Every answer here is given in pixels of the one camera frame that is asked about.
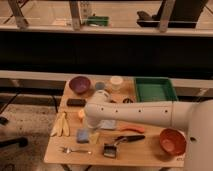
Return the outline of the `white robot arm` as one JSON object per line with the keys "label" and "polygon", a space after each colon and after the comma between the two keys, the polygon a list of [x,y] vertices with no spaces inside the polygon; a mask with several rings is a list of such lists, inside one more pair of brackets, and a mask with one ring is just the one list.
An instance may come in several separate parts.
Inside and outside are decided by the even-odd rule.
{"label": "white robot arm", "polygon": [[170,127],[187,133],[184,171],[213,171],[213,100],[111,103],[110,94],[96,91],[84,111],[90,129],[102,120],[120,120]]}

